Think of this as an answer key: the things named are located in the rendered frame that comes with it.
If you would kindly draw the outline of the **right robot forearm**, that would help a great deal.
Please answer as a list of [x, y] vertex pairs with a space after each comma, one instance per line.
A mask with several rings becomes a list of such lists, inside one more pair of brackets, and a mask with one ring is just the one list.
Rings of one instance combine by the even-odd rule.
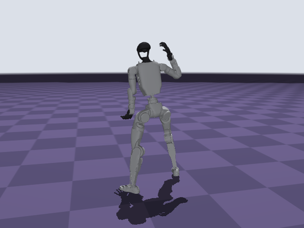
[[[169, 59], [168, 59], [168, 60], [169, 60]], [[170, 60], [169, 60], [169, 61], [170, 61]], [[174, 71], [177, 72], [177, 75], [178, 75], [178, 76], [181, 76], [181, 69], [180, 69], [180, 67], [178, 66], [177, 61], [176, 61], [176, 59], [174, 58], [173, 55], [172, 55], [172, 60], [170, 61], [170, 64], [171, 64], [171, 66], [172, 66], [172, 69], [173, 69]]]

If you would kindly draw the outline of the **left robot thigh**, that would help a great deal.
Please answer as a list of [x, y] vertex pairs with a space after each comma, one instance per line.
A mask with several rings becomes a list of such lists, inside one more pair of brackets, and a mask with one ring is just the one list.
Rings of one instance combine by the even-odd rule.
[[138, 112], [135, 116], [133, 127], [131, 131], [131, 145], [132, 151], [135, 147], [139, 147], [141, 149], [141, 156], [145, 154], [145, 149], [140, 146], [140, 142], [144, 132], [144, 123], [148, 122], [150, 119], [150, 110], [144, 109]]

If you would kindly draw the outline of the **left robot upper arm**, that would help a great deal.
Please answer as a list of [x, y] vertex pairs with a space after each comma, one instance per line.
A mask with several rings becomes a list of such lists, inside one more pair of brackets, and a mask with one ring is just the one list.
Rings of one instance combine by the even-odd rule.
[[132, 90], [132, 94], [135, 95], [137, 93], [136, 89], [136, 77], [135, 74], [138, 71], [138, 66], [131, 66], [128, 68], [128, 81], [130, 85], [130, 89]]

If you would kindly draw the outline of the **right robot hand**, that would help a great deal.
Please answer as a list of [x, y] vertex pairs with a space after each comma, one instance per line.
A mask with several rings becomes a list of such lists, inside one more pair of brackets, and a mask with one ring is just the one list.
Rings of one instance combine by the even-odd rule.
[[172, 60], [172, 53], [171, 53], [170, 49], [168, 48], [168, 46], [166, 45], [166, 43], [161, 42], [159, 45], [165, 48], [165, 49], [163, 49], [163, 51], [167, 52], [167, 57], [171, 61]]

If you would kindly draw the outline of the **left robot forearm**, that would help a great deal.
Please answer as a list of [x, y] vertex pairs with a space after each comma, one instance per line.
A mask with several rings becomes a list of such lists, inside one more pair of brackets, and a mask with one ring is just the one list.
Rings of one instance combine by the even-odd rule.
[[127, 90], [127, 93], [128, 93], [128, 99], [129, 99], [129, 102], [128, 102], [128, 110], [130, 110], [129, 114], [134, 114], [136, 97], [133, 96], [132, 90], [130, 88]]

